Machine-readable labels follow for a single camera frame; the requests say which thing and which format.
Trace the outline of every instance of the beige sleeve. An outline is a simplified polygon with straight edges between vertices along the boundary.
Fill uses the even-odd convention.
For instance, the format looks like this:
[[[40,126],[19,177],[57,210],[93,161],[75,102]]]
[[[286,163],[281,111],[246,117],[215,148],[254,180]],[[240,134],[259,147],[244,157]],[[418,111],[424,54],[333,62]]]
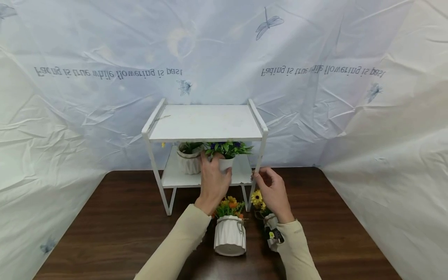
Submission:
[[[175,280],[201,243],[211,217],[190,204],[134,280]]]
[[[278,252],[286,270],[288,280],[321,280],[308,249],[302,225],[298,221],[278,224],[284,242]]]

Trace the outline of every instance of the brown table surface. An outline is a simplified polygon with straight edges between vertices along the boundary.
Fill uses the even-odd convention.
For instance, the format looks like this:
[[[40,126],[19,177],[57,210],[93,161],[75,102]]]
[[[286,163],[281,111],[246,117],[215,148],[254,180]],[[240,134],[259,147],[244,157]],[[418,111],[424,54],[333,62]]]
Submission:
[[[275,170],[286,183],[293,214],[303,225],[322,279],[400,279],[319,169]],[[109,173],[34,279],[133,279],[199,191],[178,189],[173,214],[167,217],[152,171]],[[171,190],[166,192],[169,199]],[[228,195],[242,199],[241,188],[231,187]],[[211,225],[179,279],[285,279],[280,256],[268,249],[254,217],[246,217],[245,255],[215,254]]]

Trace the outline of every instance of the lower shelf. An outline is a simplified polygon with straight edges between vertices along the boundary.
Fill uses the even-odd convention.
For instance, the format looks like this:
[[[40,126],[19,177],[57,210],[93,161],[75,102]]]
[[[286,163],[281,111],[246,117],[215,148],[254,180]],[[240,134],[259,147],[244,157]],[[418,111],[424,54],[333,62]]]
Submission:
[[[162,175],[164,189],[200,187],[201,173],[195,175],[183,174],[177,161],[177,146],[171,148],[168,162]],[[246,155],[237,155],[233,161],[232,183],[230,185],[250,185],[252,168]]]

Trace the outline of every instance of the right hand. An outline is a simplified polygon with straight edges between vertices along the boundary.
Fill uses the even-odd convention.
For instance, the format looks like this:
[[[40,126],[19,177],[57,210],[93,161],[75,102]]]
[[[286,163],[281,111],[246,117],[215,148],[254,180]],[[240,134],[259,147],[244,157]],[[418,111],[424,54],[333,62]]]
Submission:
[[[270,179],[272,182],[270,186],[266,185],[263,177],[266,177],[267,180]],[[257,181],[266,207],[277,216],[279,223],[293,222],[295,219],[291,212],[283,178],[271,168],[262,167],[259,173],[254,173],[254,179]]]

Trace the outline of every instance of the white pot with flowers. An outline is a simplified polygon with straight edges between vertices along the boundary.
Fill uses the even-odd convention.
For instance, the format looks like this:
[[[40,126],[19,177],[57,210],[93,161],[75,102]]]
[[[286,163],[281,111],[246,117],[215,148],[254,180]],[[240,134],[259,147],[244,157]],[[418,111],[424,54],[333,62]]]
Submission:
[[[231,196],[226,197],[216,211],[215,228],[215,252],[228,257],[236,257],[246,252],[246,229],[244,228],[244,217],[241,213],[244,202],[237,202]]]
[[[224,159],[220,159],[220,170],[225,172],[229,167],[233,166],[233,160],[236,155],[250,154],[254,146],[246,146],[244,142],[209,142],[206,144],[206,155],[213,157],[215,153],[220,153],[224,156]]]
[[[179,168],[184,174],[198,174],[201,172],[202,142],[183,142],[177,147]]]
[[[255,208],[255,217],[259,221],[263,222],[261,226],[263,228],[264,236],[267,240],[269,249],[271,249],[271,251],[278,252],[278,245],[283,243],[284,239],[280,231],[277,229],[277,224],[279,223],[277,216],[266,207],[260,190],[256,190],[252,193],[250,201]]]

